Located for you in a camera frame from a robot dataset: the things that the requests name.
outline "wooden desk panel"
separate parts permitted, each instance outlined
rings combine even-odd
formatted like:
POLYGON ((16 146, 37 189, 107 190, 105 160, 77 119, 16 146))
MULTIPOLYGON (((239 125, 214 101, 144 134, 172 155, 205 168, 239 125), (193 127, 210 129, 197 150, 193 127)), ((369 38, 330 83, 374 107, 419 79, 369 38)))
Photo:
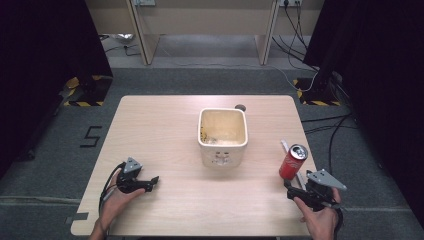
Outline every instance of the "wooden desk panel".
MULTIPOLYGON (((308 235, 300 211, 286 198, 278 169, 280 140, 309 149, 289 96, 126 96, 121 100, 72 233, 89 235, 110 172, 128 156, 144 165, 139 179, 160 176, 153 192, 131 203, 111 228, 126 236, 308 235), (243 161, 229 171, 202 164, 197 143, 201 109, 244 104, 249 134, 243 161)), ((312 154, 303 165, 315 171, 312 154)))

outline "person's right hand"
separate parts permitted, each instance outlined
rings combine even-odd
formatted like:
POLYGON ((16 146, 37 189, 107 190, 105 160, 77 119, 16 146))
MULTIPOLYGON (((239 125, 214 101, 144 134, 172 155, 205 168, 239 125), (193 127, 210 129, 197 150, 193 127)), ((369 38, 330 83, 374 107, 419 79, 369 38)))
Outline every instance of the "person's right hand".
MULTIPOLYGON (((333 188, 333 197, 336 202, 341 202, 339 191, 336 188, 333 188)), ((306 223, 314 240, 332 240, 334 238, 334 228, 338 221, 334 209, 326 207, 319 212, 313 212, 300 198, 295 197, 293 200, 303 213, 300 221, 306 223)))

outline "human hand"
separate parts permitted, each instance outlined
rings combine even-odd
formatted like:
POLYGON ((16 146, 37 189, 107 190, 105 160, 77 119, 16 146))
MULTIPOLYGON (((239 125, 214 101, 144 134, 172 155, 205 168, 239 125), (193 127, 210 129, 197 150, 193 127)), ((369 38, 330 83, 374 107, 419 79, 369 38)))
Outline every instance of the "human hand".
POLYGON ((137 189, 131 193, 123 193, 116 187, 116 180, 120 171, 112 177, 109 183, 109 197, 103 203, 99 219, 97 219, 90 239, 103 239, 106 230, 109 229, 112 221, 121 214, 127 205, 136 197, 146 192, 144 188, 137 189))
MULTIPOLYGON (((340 203, 339 191, 333 188, 333 198, 340 203)), ((334 229, 337 225, 337 213, 334 209, 324 208, 321 211, 313 212, 300 198, 295 197, 294 202, 302 211, 301 222, 305 222, 309 233, 314 240, 332 240, 334 238, 334 229)))

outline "black tape mark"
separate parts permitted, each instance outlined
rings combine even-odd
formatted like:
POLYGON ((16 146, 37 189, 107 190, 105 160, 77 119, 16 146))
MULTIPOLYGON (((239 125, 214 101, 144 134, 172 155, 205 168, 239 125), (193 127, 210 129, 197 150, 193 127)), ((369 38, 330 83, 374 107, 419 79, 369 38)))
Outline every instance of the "black tape mark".
POLYGON ((96 147, 97 146, 97 142, 99 141, 100 137, 99 136, 89 136, 90 135, 90 131, 91 129, 101 129, 102 126, 90 126, 87 130, 87 133, 85 134, 84 139, 95 139, 94 144, 92 145, 80 145, 80 148, 90 148, 90 147, 96 147))

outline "desk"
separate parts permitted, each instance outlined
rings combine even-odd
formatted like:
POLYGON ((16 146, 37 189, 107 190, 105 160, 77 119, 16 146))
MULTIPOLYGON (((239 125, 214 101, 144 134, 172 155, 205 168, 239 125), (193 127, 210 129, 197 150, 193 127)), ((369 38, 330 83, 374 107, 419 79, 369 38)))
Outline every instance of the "desk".
MULTIPOLYGON (((111 227, 125 236, 309 235, 300 211, 286 198, 278 175, 280 144, 309 148, 289 96, 126 96, 122 98, 78 213, 74 235, 89 235, 110 172, 132 156, 144 167, 138 178, 160 176, 153 192, 134 200, 111 227), (249 142, 231 171, 206 168, 197 143, 201 109, 246 106, 249 142)), ((312 154, 301 172, 315 171, 312 154)))

